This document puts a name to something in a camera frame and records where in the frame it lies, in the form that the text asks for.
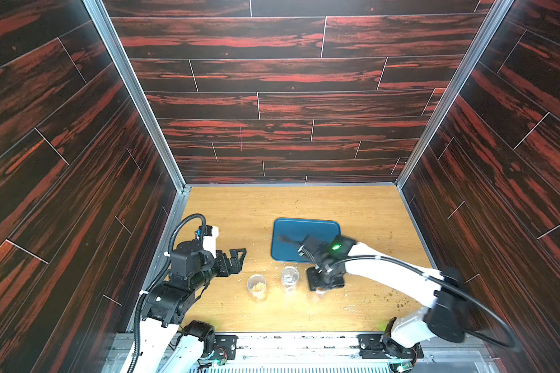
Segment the clear plastic cookie jar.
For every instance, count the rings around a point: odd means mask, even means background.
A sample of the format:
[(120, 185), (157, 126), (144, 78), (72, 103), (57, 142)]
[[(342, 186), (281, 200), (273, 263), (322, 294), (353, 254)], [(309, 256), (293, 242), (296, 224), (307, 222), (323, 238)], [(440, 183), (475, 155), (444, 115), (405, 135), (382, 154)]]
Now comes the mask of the clear plastic cookie jar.
[(322, 288), (316, 288), (310, 294), (312, 302), (314, 302), (314, 303), (322, 302), (325, 299), (327, 293), (328, 293), (328, 290), (325, 290), (325, 289), (322, 289)]

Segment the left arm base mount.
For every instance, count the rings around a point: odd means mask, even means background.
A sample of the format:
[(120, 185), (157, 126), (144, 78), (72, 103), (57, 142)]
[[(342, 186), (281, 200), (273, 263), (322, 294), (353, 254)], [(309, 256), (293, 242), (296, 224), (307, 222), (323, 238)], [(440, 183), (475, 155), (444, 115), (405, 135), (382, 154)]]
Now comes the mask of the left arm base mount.
[(203, 343), (204, 361), (225, 364), (236, 357), (238, 336), (233, 334), (218, 334), (214, 326), (201, 321), (191, 321), (184, 328), (184, 335), (197, 337)]

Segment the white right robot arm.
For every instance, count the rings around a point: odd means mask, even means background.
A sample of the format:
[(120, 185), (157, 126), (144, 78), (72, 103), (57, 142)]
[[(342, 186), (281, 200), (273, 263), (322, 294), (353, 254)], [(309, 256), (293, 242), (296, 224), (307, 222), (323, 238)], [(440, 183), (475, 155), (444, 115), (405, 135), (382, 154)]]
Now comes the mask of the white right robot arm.
[[(379, 342), (384, 356), (414, 361), (421, 356), (420, 343), (434, 337), (462, 343), (466, 336), (472, 336), (499, 348), (520, 350), (520, 340), (510, 325), (462, 288), (457, 270), (409, 264), (346, 236), (336, 236), (331, 242), (308, 236), (297, 247), (299, 255), (313, 264), (306, 271), (312, 292), (343, 288), (345, 275), (350, 274), (386, 285), (420, 304), (419, 310), (388, 322)], [(493, 318), (508, 340), (470, 329), (471, 308)]]

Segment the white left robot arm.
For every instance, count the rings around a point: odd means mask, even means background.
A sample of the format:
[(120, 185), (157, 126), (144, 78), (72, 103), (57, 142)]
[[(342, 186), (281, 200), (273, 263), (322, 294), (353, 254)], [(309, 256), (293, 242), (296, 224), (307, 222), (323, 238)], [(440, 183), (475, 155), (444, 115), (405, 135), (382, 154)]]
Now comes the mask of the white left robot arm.
[(241, 273), (247, 251), (217, 250), (219, 230), (203, 214), (184, 218), (172, 236), (195, 219), (201, 222), (195, 238), (180, 244), (171, 239), (163, 268), (140, 292), (123, 372), (189, 372), (216, 349), (214, 326), (197, 320), (182, 323), (214, 278)]

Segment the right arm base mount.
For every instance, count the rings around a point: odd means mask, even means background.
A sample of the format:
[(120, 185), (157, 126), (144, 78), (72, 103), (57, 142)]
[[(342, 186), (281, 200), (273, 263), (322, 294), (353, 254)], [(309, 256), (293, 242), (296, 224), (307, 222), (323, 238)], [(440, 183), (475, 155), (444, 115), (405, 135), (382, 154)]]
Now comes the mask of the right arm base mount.
[(391, 372), (410, 372), (418, 359), (424, 358), (424, 352), (420, 343), (405, 348), (392, 338), (396, 320), (396, 317), (392, 318), (382, 334), (359, 334), (359, 356), (362, 359), (388, 359)]

